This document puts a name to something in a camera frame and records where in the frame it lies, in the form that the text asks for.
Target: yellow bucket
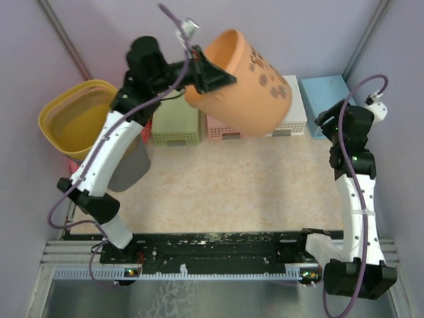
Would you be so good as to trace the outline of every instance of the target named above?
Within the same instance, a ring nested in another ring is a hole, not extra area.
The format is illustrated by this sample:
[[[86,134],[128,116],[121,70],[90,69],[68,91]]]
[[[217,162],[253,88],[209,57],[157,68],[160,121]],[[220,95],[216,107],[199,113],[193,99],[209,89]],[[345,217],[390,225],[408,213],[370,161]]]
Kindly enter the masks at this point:
[[[85,81],[47,104],[38,125],[56,149],[83,161],[99,136],[116,94],[117,89],[106,81]]]

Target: white wall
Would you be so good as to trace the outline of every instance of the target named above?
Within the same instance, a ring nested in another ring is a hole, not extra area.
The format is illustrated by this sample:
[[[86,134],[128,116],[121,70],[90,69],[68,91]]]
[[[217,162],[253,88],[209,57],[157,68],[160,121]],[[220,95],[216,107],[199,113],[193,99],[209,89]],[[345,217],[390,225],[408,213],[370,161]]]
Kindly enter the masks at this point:
[[[56,182],[69,175],[37,118],[81,78],[36,1],[2,1],[0,39],[0,317],[22,318],[46,240],[57,236],[46,223]]]
[[[393,1],[372,42],[353,73],[349,86],[384,73],[390,79],[383,96],[388,116],[370,133],[377,162],[378,220],[394,237],[397,251],[417,300],[424,276],[424,2]],[[376,80],[356,102],[377,90]],[[424,303],[418,302],[420,312]]]
[[[169,62],[181,60],[175,26],[157,1],[50,0],[92,74],[121,86],[130,43],[157,37]],[[283,74],[341,74],[379,0],[164,0],[179,17],[199,25],[202,47],[227,28],[238,28]]]

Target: blue basket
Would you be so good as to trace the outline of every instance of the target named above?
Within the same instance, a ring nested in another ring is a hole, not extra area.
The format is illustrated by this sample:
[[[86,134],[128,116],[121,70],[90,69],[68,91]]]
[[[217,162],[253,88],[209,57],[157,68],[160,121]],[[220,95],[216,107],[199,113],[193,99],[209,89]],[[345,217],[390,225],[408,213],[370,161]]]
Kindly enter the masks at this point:
[[[301,79],[299,88],[305,106],[309,133],[314,139],[325,139],[321,128],[314,123],[314,120],[320,113],[330,109],[341,99],[345,99],[350,93],[349,88],[340,75]],[[350,104],[356,105],[353,99],[350,100]]]

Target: green basket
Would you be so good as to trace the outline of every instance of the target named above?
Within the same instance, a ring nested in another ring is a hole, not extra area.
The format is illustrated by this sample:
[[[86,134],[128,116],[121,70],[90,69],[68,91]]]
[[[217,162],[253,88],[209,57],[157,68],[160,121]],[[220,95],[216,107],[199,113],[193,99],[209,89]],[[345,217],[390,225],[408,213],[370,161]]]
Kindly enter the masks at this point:
[[[178,95],[173,91],[169,97]],[[155,146],[189,146],[200,143],[199,110],[190,107],[184,96],[163,101],[152,122]]]

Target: orange container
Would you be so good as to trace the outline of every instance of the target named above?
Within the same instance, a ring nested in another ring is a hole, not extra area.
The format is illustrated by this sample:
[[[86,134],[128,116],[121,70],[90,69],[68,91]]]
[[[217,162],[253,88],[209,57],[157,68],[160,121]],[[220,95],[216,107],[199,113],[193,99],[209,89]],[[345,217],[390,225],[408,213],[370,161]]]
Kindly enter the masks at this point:
[[[289,84],[237,30],[227,30],[205,50],[215,65],[237,78],[237,83],[204,95],[187,87],[185,100],[247,136],[272,132],[292,102]]]

